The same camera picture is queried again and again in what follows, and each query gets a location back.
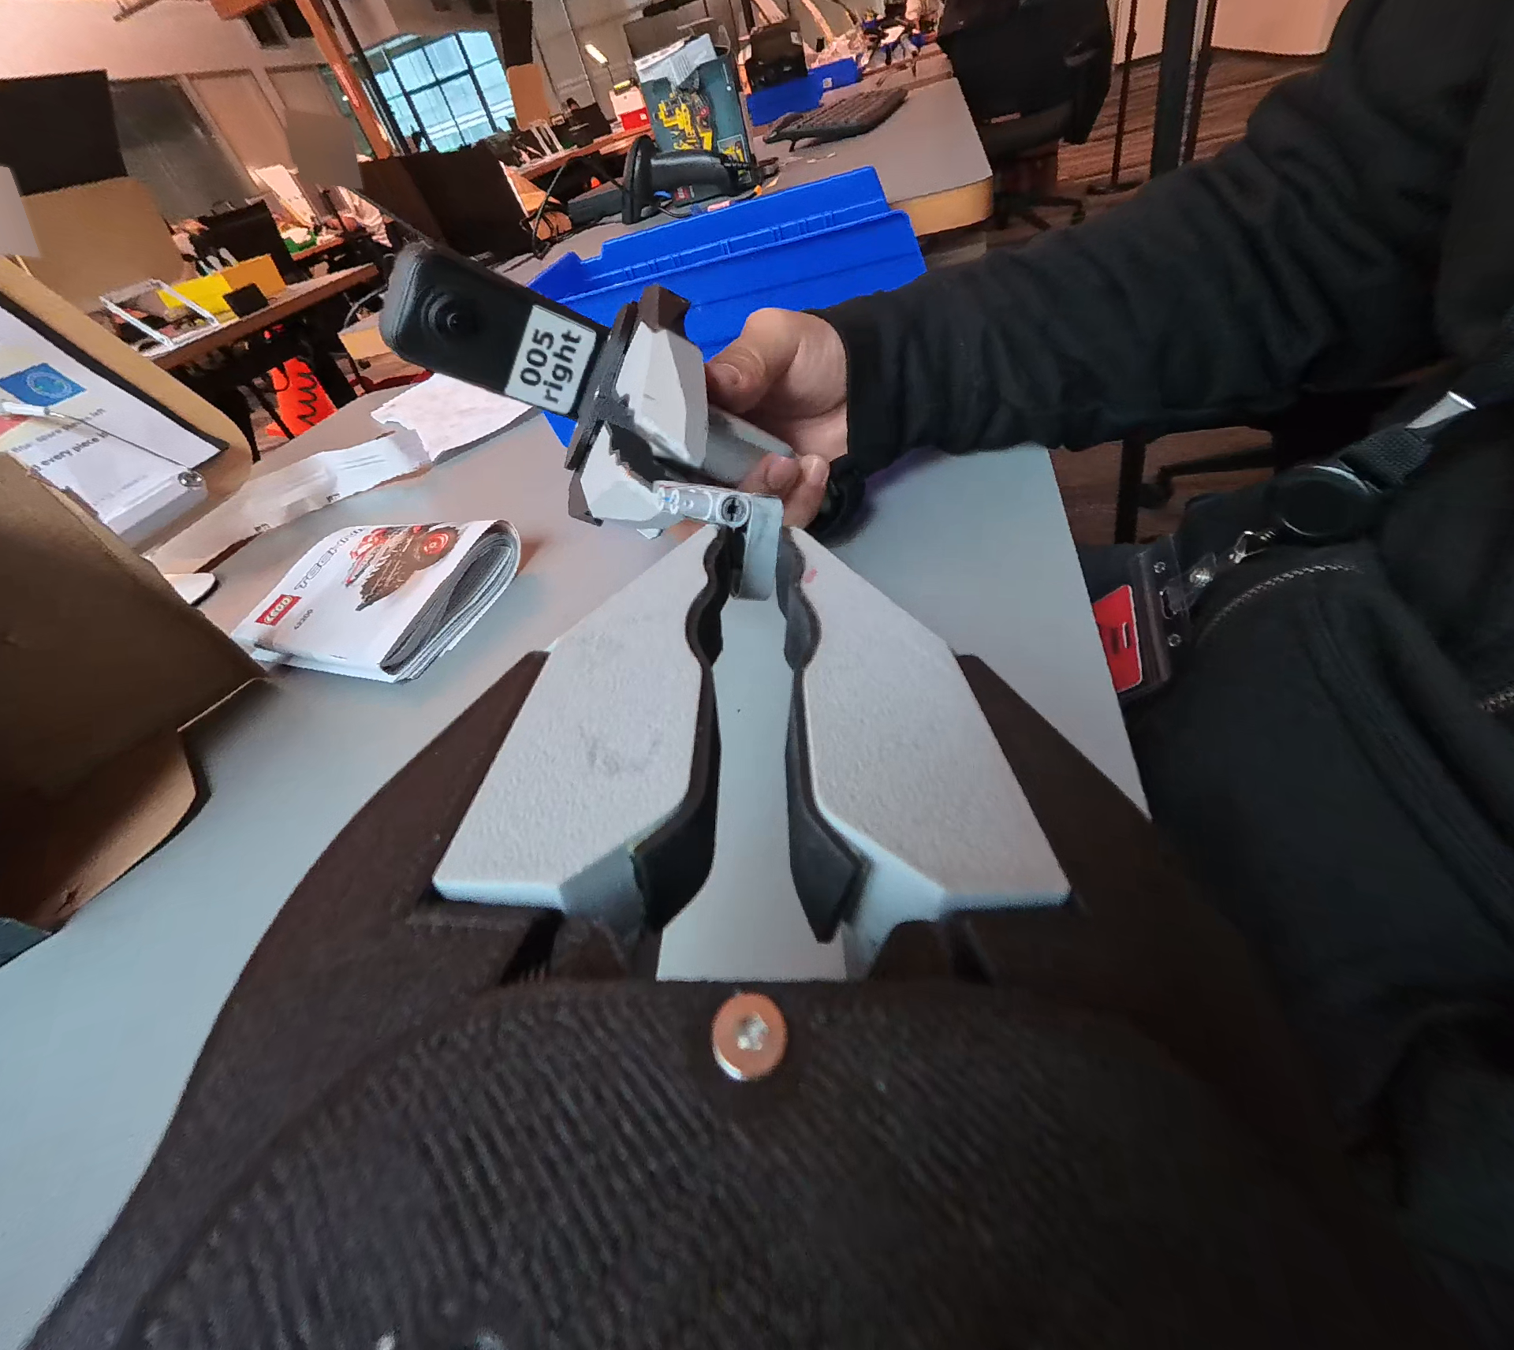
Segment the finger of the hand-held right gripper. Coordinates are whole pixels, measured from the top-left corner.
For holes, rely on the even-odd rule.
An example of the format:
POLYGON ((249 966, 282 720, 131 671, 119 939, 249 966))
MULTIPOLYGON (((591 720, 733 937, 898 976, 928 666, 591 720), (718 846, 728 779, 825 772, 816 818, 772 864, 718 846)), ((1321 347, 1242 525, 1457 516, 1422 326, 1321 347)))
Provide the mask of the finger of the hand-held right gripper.
POLYGON ((739 486, 768 456, 796 456, 773 435, 712 406, 699 348, 649 319, 636 319, 619 392, 653 459, 692 481, 739 486))
POLYGON ((677 525, 655 484, 628 468, 612 442, 594 442, 586 459, 586 513, 599 527, 634 528, 643 537, 677 525))

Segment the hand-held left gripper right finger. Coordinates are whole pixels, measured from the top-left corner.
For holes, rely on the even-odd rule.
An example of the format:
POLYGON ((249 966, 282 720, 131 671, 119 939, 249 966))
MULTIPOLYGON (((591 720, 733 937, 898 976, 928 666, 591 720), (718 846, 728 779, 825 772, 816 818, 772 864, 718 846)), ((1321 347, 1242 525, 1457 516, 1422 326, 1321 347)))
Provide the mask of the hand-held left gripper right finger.
POLYGON ((953 650, 805 530, 777 564, 792 878, 818 942, 871 973, 890 934, 1069 901, 953 650))

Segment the grey toy brick assembly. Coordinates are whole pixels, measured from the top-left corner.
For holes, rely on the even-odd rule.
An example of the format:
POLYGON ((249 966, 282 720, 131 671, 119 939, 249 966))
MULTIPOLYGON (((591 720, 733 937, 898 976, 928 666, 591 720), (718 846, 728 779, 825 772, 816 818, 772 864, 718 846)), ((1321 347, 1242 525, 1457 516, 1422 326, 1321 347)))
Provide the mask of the grey toy brick assembly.
POLYGON ((677 481, 655 481, 651 491, 670 522, 688 519, 728 535, 734 599, 773 596, 785 516, 778 498, 677 481))

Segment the person's right forearm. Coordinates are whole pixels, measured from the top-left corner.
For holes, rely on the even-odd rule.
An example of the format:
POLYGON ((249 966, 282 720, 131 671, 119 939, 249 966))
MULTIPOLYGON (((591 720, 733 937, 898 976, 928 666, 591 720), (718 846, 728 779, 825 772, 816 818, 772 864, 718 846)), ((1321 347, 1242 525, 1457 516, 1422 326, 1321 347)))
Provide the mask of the person's right forearm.
POLYGON ((1512 0, 1351 0, 1217 159, 825 312, 860 472, 1096 447, 1474 357, 1512 308, 1512 0))

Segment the person's right hand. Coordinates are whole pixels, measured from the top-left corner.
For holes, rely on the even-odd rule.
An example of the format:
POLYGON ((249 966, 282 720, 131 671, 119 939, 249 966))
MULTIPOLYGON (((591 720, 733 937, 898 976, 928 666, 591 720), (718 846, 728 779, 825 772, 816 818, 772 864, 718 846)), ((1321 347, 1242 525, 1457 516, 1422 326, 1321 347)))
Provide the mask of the person's right hand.
POLYGON ((848 375, 839 334, 820 316, 760 309, 740 336, 706 364, 716 409, 740 417, 788 453, 768 453, 740 481, 748 493, 782 503, 789 528, 814 528, 830 468, 848 449, 848 375))

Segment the printed white paper sheet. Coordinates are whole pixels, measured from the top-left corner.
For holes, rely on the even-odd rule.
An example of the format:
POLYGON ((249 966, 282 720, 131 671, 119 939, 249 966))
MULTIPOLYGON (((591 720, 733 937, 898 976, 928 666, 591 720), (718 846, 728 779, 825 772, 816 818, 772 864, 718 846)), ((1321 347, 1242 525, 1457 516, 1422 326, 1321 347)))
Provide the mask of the printed white paper sheet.
POLYGON ((372 410, 379 426, 414 436, 430 465, 467 452, 531 415, 534 409, 522 402, 444 375, 390 392, 372 410))

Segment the black monitor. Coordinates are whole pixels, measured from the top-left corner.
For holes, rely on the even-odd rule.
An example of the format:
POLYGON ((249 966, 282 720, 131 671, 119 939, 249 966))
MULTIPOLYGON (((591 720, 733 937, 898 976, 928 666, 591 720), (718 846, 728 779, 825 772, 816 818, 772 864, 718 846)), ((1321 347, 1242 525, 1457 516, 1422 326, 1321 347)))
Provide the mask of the black monitor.
POLYGON ((464 257, 533 253, 528 215, 493 149, 413 151, 359 162, 362 196, 388 217, 464 257))

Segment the black handheld scanner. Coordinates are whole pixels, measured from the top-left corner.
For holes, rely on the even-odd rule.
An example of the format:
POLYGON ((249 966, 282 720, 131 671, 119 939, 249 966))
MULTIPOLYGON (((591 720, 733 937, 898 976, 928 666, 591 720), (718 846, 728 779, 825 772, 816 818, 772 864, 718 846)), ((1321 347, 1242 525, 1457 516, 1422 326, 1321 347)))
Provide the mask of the black handheld scanner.
POLYGON ((760 172, 723 151, 663 149, 641 136, 628 151, 620 178, 620 221, 649 221, 670 200, 718 203, 746 197, 760 187, 760 172))

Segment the red badge card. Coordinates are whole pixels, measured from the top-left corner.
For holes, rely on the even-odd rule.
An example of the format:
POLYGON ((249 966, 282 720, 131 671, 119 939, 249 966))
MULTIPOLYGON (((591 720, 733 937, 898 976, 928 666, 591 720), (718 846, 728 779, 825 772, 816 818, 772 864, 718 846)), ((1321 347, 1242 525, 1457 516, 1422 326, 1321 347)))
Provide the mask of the red badge card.
POLYGON ((1093 599, 1091 615, 1106 656, 1111 686, 1123 701, 1131 700, 1146 678, 1135 585, 1127 582, 1093 599))

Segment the white instruction sheets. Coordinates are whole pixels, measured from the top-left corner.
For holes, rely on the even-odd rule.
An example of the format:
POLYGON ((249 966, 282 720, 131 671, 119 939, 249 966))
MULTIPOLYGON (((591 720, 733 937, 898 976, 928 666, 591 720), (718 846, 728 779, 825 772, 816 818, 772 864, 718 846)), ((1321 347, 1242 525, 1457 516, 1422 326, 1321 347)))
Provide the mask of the white instruction sheets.
POLYGON ((194 527, 146 553, 146 559, 162 574, 196 574, 267 530, 430 465, 424 440, 407 429, 336 452, 319 452, 251 481, 194 527))

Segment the yellow plastic bin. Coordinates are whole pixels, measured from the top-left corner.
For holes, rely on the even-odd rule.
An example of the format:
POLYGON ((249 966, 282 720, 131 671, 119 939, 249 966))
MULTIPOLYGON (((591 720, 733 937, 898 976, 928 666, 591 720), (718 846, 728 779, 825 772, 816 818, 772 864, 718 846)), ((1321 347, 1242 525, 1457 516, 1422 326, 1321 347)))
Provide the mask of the yellow plastic bin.
POLYGON ((233 313, 228 295, 245 287, 258 289, 265 301, 277 301, 285 292, 287 280, 272 257, 258 254, 207 277, 162 286, 158 287, 158 298, 162 304, 198 309, 219 321, 233 313))

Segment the instruction booklet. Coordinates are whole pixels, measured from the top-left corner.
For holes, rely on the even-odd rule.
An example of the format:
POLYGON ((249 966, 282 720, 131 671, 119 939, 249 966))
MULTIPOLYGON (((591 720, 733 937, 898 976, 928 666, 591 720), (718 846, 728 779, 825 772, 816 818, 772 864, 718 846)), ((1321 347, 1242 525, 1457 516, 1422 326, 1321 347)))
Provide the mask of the instruction booklet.
POLYGON ((479 628, 520 559, 506 519, 351 527, 304 553, 233 639, 264 666, 407 682, 479 628))

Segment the yellow black printed box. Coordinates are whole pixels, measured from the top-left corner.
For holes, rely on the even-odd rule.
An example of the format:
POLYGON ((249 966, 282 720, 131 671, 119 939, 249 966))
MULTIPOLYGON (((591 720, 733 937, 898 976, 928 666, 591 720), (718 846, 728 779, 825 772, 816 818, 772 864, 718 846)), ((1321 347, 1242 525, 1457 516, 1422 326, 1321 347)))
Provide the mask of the yellow black printed box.
POLYGON ((729 190, 754 190, 754 156, 734 58, 709 30, 634 60, 651 118, 653 156, 672 172, 703 175, 718 162, 729 190))

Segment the black keyboard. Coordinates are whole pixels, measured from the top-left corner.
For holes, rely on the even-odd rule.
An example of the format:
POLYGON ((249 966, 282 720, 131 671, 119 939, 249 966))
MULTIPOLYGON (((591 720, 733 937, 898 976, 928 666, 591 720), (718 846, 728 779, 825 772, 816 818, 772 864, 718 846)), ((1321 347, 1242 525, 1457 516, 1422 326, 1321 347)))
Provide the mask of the black keyboard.
POLYGON ((788 142, 792 149, 800 142, 844 142, 871 133, 886 126, 901 108, 906 108, 910 92, 906 89, 871 91, 857 97, 823 103, 816 110, 792 113, 780 117, 762 136, 764 144, 788 142))

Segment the opened cardboard box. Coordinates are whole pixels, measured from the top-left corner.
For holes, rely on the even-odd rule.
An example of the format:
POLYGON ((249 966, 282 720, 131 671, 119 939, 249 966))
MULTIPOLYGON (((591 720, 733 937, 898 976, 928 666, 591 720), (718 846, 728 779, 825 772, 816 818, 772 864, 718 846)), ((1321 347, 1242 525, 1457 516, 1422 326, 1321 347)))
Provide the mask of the opened cardboard box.
POLYGON ((2 963, 196 815, 185 733, 258 679, 151 564, 2 459, 2 963))

